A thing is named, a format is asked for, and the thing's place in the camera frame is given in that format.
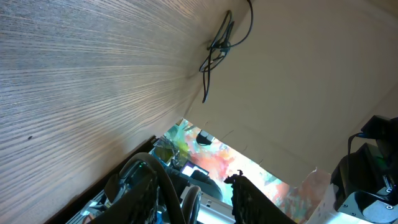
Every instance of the black hose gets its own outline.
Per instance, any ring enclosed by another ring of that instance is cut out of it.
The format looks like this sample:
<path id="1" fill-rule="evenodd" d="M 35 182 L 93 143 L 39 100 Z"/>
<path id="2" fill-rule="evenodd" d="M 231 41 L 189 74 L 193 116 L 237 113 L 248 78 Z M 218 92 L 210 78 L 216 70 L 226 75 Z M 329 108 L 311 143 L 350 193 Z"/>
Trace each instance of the black hose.
<path id="1" fill-rule="evenodd" d="M 201 192 L 199 186 L 189 189 L 182 203 L 182 213 L 186 224 L 195 224 L 197 222 L 200 209 Z"/>
<path id="2" fill-rule="evenodd" d="M 134 155 L 128 160 L 126 165 L 124 165 L 120 171 L 120 179 L 128 178 L 131 168 L 134 167 L 133 165 L 138 161 L 145 162 L 152 170 L 156 172 L 157 178 L 159 179 L 159 187 L 165 199 L 165 204 L 170 215 L 171 223 L 185 224 L 184 216 L 180 208 L 180 201 L 175 193 L 172 181 L 164 170 L 162 164 L 152 155 L 145 152 L 140 152 Z"/>

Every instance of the wood grain surface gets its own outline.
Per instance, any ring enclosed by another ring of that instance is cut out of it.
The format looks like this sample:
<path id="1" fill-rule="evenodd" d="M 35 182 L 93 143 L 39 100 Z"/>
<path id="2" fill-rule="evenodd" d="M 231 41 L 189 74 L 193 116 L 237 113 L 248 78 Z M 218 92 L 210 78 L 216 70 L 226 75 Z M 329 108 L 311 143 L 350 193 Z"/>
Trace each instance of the wood grain surface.
<path id="1" fill-rule="evenodd" d="M 243 0 L 3 0 L 0 223 L 42 223 L 198 90 L 205 45 Z"/>

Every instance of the colorful painting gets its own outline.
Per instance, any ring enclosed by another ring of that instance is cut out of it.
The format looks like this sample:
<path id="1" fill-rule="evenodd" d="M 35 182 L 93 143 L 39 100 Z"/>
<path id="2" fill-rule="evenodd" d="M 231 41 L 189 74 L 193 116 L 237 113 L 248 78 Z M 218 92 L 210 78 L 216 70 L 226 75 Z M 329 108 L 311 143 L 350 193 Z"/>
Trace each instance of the colorful painting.
<path id="1" fill-rule="evenodd" d="M 197 144 L 196 137 L 200 131 L 200 128 L 183 119 L 165 133 L 165 137 L 173 141 L 189 160 L 210 172 L 210 178 L 223 193 L 224 203 L 232 205 L 232 188 L 224 183 L 225 178 L 242 170 L 264 195 L 296 223 L 305 223 L 310 218 L 325 194 L 330 174 L 316 170 L 300 187 L 293 188 L 218 139 L 210 146 Z"/>

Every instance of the beige wall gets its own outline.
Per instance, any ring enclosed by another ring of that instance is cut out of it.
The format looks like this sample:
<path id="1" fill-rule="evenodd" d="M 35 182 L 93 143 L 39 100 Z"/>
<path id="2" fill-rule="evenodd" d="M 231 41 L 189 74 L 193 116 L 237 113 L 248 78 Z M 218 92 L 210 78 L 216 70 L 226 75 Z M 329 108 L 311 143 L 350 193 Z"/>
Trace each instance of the beige wall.
<path id="1" fill-rule="evenodd" d="M 257 0 L 254 13 L 185 117 L 288 184 L 333 172 L 372 114 L 398 116 L 396 17 L 332 0 Z"/>

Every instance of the black electronic device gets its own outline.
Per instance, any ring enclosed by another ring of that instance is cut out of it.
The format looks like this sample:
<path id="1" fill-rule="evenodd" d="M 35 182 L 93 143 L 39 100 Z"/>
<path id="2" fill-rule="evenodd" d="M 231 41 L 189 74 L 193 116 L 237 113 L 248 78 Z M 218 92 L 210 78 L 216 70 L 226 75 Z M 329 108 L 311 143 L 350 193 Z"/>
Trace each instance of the black electronic device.
<path id="1" fill-rule="evenodd" d="M 348 155 L 331 176 L 338 186 L 334 208 L 372 223 L 392 223 L 398 218 L 398 118 L 373 116 L 361 133 L 348 139 Z M 355 137 L 375 139 L 350 154 Z"/>

